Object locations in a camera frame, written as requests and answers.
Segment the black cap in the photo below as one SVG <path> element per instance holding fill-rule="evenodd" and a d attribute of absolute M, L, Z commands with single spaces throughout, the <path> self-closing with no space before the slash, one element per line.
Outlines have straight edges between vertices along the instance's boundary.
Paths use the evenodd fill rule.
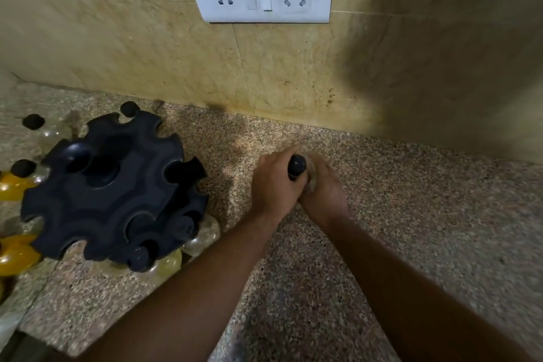
<path fill-rule="evenodd" d="M 23 126 L 31 131 L 35 131 L 45 124 L 45 119 L 36 113 L 32 113 L 23 119 Z"/>
<path fill-rule="evenodd" d="M 28 159 L 17 160 L 10 169 L 14 176 L 25 178 L 36 171 L 37 163 Z"/>
<path fill-rule="evenodd" d="M 133 118 L 139 111 L 139 106 L 132 100 L 120 105 L 120 112 L 127 118 Z"/>
<path fill-rule="evenodd" d="M 290 157 L 287 168 L 290 180 L 296 180 L 306 169 L 306 160 L 301 154 L 294 154 Z"/>

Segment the speckled granite surface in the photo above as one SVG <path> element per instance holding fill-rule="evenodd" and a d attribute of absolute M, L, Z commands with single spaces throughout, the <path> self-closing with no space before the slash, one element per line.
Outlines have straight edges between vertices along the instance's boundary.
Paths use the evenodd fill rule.
<path fill-rule="evenodd" d="M 79 109 L 83 120 L 125 100 L 17 89 L 28 101 L 24 112 L 41 98 L 55 103 L 50 111 Z M 161 134 L 178 132 L 187 157 L 206 166 L 201 187 L 223 227 L 248 207 L 257 156 L 299 141 L 332 160 L 363 228 L 543 358 L 543 167 L 180 105 L 159 114 Z M 75 355 L 151 290 L 131 276 L 92 274 L 77 245 L 21 328 Z M 340 257 L 296 209 L 255 268 L 212 360 L 301 359 L 397 357 Z"/>

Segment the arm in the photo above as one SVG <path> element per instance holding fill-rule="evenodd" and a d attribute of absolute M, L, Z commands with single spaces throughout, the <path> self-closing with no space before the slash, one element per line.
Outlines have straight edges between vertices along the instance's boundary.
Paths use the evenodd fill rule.
<path fill-rule="evenodd" d="M 300 203 L 342 256 L 403 361 L 532 360 L 358 227 L 334 170 L 317 154 L 311 159 L 317 185 Z"/>
<path fill-rule="evenodd" d="M 288 179 L 288 161 L 295 151 L 292 147 L 261 156 L 253 172 L 248 214 L 122 317 L 80 360 L 207 360 L 268 240 L 307 182 L 307 173 L 295 182 Z"/>

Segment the wall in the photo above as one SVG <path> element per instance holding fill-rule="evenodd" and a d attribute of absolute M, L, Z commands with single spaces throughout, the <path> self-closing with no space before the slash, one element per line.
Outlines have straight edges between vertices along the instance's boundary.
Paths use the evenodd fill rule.
<path fill-rule="evenodd" d="M 543 162 L 541 0 L 332 0 L 327 25 L 194 0 L 0 0 L 22 79 Z"/>

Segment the person's right hand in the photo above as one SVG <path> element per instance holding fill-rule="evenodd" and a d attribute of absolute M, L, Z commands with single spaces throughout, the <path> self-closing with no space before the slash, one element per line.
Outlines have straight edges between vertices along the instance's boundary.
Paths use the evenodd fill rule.
<path fill-rule="evenodd" d="M 309 157 L 315 165 L 316 187 L 302 195 L 300 204 L 309 219 L 326 232 L 335 222 L 352 219 L 349 201 L 334 169 L 318 153 Z"/>

